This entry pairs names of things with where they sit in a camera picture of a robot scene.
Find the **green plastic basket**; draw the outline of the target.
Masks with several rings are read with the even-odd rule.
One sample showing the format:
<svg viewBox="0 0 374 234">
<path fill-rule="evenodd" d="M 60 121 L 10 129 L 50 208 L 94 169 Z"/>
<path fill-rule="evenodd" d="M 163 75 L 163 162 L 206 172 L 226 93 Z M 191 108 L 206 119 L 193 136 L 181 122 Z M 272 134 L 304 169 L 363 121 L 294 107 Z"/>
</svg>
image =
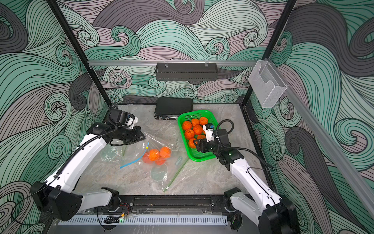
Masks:
<svg viewBox="0 0 374 234">
<path fill-rule="evenodd" d="M 188 157 L 195 162 L 202 162 L 215 158 L 211 152 L 199 152 L 192 147 L 193 139 L 206 140 L 206 131 L 204 123 L 212 124 L 216 127 L 218 124 L 213 113 L 208 110 L 198 110 L 184 113 L 178 117 L 178 126 L 182 136 L 182 142 L 186 148 Z"/>
</svg>

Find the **orange taken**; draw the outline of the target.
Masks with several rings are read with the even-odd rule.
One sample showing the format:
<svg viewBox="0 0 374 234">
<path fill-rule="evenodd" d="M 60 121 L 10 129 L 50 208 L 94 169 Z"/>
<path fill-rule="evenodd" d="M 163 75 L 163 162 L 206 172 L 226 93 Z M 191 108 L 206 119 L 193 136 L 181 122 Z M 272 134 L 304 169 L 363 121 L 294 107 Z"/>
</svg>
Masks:
<svg viewBox="0 0 374 234">
<path fill-rule="evenodd" d="M 184 132 L 184 136 L 187 140 L 190 140 L 195 137 L 195 132 L 192 129 L 188 129 Z"/>
<path fill-rule="evenodd" d="M 192 119 L 191 123 L 192 123 L 192 126 L 195 127 L 195 126 L 200 124 L 200 121 L 199 121 L 199 119 Z"/>
<path fill-rule="evenodd" d="M 185 121 L 185 122 L 183 122 L 183 124 L 182 124 L 182 129 L 183 129 L 184 131 L 189 130 L 189 129 L 192 129 L 192 128 L 193 128 L 193 124 L 192 124 L 190 121 Z"/>
</svg>

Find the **orange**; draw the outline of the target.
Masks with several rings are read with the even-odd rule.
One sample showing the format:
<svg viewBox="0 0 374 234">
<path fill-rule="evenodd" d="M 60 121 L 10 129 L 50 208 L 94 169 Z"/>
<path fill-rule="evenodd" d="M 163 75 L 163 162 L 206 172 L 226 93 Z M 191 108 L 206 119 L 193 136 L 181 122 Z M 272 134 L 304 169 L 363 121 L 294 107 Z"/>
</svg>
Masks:
<svg viewBox="0 0 374 234">
<path fill-rule="evenodd" d="M 201 126 L 204 126 L 204 125 L 208 124 L 208 119 L 205 118 L 205 117 L 201 117 L 201 118 L 199 118 L 199 123 L 200 123 Z"/>
<path fill-rule="evenodd" d="M 194 131 L 195 135 L 201 135 L 204 130 L 203 130 L 201 125 L 195 125 L 193 127 L 193 131 Z"/>
</svg>

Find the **clear bag of oranges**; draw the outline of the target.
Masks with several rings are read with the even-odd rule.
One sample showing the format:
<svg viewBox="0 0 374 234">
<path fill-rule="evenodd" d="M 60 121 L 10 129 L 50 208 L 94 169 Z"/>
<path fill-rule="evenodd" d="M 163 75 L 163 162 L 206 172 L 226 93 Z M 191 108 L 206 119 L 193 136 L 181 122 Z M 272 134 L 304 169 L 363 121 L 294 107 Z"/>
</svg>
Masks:
<svg viewBox="0 0 374 234">
<path fill-rule="evenodd" d="M 154 164 L 158 160 L 166 161 L 175 148 L 175 144 L 144 133 L 144 139 L 141 141 L 123 146 L 119 168 L 123 169 L 137 163 Z"/>
</svg>

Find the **green printed zip-top bag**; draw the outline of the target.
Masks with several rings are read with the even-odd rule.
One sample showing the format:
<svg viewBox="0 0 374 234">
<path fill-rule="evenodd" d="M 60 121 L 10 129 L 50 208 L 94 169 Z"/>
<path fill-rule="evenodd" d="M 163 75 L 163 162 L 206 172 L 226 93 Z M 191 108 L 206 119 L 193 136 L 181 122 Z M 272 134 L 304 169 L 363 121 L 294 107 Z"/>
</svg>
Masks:
<svg viewBox="0 0 374 234">
<path fill-rule="evenodd" d="M 107 145 L 100 151 L 100 158 L 104 162 L 119 162 L 124 158 L 125 145 Z"/>
</svg>

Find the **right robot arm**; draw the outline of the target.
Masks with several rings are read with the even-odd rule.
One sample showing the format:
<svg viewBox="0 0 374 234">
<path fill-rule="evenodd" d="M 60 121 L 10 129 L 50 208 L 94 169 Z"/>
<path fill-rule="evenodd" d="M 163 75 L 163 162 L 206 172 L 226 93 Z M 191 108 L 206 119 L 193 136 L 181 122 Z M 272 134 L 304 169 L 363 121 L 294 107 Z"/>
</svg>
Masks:
<svg viewBox="0 0 374 234">
<path fill-rule="evenodd" d="M 261 234 L 298 234 L 300 226 L 296 206 L 282 198 L 260 179 L 250 166 L 242 151 L 233 147 L 228 139 L 229 131 L 220 124 L 208 123 L 203 126 L 204 139 L 193 142 L 196 150 L 212 153 L 246 188 L 250 197 L 235 188 L 225 193 L 226 209 L 239 211 L 249 218 Z"/>
</svg>

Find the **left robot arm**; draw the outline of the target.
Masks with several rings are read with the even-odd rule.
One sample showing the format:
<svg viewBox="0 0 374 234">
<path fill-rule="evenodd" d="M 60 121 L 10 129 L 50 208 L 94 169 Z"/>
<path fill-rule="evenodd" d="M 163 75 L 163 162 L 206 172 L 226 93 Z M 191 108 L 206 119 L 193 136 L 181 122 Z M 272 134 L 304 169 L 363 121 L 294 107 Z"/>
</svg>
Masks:
<svg viewBox="0 0 374 234">
<path fill-rule="evenodd" d="M 131 145 L 145 139 L 137 122 L 138 118 L 131 113 L 109 109 L 105 120 L 95 122 L 88 129 L 77 149 L 56 172 L 45 182 L 35 182 L 31 186 L 31 197 L 37 209 L 62 221 L 91 208 L 117 211 L 120 197 L 116 190 L 103 187 L 99 192 L 87 194 L 75 194 L 73 191 L 83 172 L 108 144 L 119 140 L 124 145 Z"/>
</svg>

